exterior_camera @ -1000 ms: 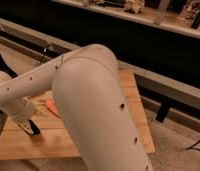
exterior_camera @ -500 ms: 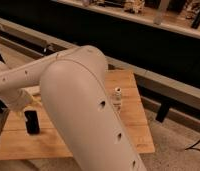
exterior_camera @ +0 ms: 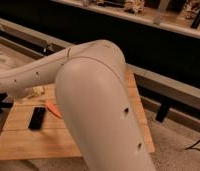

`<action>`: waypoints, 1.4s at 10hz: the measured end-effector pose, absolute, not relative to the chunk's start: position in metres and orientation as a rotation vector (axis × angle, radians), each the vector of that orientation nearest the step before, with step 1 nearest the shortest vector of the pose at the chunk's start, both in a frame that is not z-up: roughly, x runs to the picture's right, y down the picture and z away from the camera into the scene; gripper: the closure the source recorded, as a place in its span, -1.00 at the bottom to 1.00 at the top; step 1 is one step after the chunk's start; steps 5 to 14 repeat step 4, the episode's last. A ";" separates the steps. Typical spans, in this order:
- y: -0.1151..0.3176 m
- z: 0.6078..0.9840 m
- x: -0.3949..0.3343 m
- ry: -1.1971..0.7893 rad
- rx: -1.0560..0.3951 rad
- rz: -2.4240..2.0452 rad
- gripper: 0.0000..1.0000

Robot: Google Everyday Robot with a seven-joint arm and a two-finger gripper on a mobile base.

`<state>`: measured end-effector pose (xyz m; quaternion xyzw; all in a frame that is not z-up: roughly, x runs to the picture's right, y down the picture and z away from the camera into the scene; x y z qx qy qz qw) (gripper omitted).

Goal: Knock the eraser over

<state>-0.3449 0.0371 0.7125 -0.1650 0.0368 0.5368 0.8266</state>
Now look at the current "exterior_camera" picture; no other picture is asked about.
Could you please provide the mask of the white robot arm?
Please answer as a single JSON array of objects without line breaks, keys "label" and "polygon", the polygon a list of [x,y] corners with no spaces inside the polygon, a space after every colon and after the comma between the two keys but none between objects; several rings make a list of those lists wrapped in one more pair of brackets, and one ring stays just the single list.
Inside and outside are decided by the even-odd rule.
[{"label": "white robot arm", "polygon": [[126,87],[126,62],[111,41],[70,46],[0,69],[0,93],[53,83],[58,109],[90,171],[156,171]]}]

